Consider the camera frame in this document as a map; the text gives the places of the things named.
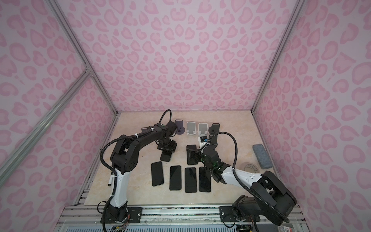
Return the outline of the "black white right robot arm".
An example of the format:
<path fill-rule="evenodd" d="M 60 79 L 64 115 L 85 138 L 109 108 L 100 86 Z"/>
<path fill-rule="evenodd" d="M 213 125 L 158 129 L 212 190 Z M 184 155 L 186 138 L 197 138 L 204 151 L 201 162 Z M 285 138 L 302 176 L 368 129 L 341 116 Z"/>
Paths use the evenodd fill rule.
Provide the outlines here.
<path fill-rule="evenodd" d="M 222 222 L 257 222 L 261 216 L 277 226 L 290 222 L 288 217 L 297 200 L 273 172 L 259 174 L 236 169 L 235 164 L 223 162 L 212 145 L 205 145 L 202 149 L 188 145 L 186 155 L 188 164 L 203 164 L 199 171 L 199 191 L 210 192 L 211 181 L 214 180 L 241 187 L 250 194 L 242 195 L 232 205 L 222 207 Z"/>

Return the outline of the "black stand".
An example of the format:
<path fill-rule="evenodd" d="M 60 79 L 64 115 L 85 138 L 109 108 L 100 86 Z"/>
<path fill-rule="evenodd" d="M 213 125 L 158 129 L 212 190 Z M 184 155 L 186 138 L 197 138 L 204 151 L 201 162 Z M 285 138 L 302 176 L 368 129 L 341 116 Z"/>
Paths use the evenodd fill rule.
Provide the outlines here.
<path fill-rule="evenodd" d="M 218 132 L 220 132 L 220 124 L 219 123 L 212 123 L 211 126 L 208 129 L 208 133 L 210 135 L 214 135 Z"/>

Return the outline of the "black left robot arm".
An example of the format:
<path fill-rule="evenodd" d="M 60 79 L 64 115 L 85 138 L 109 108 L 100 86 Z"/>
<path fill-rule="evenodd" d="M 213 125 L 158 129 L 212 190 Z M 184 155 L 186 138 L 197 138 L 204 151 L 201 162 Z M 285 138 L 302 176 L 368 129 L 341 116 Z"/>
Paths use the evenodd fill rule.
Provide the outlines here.
<path fill-rule="evenodd" d="M 161 155 L 170 158 L 177 147 L 176 141 L 171 139 L 176 131 L 177 125 L 172 121 L 166 125 L 157 123 L 139 134 L 122 135 L 102 148 L 100 162 L 113 175 L 112 193 L 103 208 L 102 224 L 129 221 L 127 189 L 131 171 L 138 164 L 140 150 L 157 141 Z"/>

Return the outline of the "silver folding phone stand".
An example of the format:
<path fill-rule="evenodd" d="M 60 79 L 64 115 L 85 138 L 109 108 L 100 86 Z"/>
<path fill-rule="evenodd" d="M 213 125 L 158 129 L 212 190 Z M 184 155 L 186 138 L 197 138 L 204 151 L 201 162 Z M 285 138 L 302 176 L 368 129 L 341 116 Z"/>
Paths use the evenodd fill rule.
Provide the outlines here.
<path fill-rule="evenodd" d="M 208 124 L 207 123 L 199 123 L 198 124 L 198 136 L 207 136 L 208 134 Z"/>

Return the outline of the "purple edged black phone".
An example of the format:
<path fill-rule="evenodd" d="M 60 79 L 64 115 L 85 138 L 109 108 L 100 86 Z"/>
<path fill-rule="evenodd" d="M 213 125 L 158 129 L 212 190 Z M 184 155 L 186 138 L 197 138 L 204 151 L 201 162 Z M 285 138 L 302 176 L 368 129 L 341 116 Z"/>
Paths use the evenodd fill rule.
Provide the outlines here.
<path fill-rule="evenodd" d="M 211 192 L 211 172 L 206 167 L 199 168 L 199 192 Z"/>

